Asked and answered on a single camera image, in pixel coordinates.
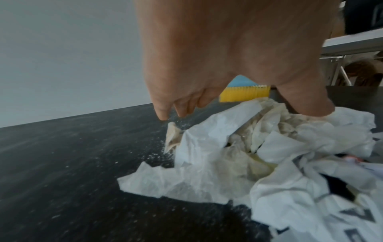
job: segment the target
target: yellow bristle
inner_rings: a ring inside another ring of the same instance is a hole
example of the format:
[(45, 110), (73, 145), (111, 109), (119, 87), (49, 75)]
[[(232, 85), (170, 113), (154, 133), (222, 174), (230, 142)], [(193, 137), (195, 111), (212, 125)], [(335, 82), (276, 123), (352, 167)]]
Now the yellow bristle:
[(268, 97), (270, 86), (227, 87), (219, 96), (220, 102), (244, 102), (255, 98)]

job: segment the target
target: crumpled paper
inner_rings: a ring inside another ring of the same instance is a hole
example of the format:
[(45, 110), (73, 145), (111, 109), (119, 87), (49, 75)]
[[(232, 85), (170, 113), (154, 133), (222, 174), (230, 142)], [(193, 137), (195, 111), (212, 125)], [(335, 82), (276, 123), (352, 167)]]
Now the crumpled paper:
[[(370, 157), (383, 150), (370, 131), (374, 115), (337, 107), (329, 116), (290, 114), (260, 98), (212, 115), (183, 134), (169, 124), (174, 168), (150, 167), (118, 178), (139, 195), (251, 208), (252, 219), (289, 230), (296, 241), (383, 241), (383, 184), (367, 167), (335, 154)], [(346, 182), (348, 201), (330, 194), (321, 174)]]

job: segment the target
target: wall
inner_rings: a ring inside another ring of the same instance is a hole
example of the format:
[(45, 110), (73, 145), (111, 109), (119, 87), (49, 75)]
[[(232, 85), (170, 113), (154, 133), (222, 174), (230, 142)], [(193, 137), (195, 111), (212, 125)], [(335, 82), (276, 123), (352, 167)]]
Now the wall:
[(131, 0), (1, 0), (0, 127), (150, 102)]

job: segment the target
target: dark tabletop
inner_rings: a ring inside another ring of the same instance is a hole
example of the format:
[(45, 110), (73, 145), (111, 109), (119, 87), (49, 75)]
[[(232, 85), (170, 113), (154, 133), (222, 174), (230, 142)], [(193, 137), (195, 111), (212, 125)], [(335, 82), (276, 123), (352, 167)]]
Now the dark tabletop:
[[(375, 114), (383, 88), (330, 87), (337, 106)], [(282, 102), (276, 91), (271, 97)], [(179, 120), (182, 129), (234, 106), (214, 102)], [(269, 241), (267, 226), (231, 204), (187, 203), (120, 191), (117, 178), (142, 161), (172, 167), (167, 123), (151, 104), (0, 129), (0, 241)]]

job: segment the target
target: human hand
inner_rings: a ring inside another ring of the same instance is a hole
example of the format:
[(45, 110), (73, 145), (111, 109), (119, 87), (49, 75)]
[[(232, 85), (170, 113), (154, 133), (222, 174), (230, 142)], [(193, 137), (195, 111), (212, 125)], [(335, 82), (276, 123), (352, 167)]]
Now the human hand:
[(136, 0), (144, 78), (161, 120), (217, 98), (237, 75), (275, 85), (299, 113), (324, 116), (319, 57), (339, 1)]

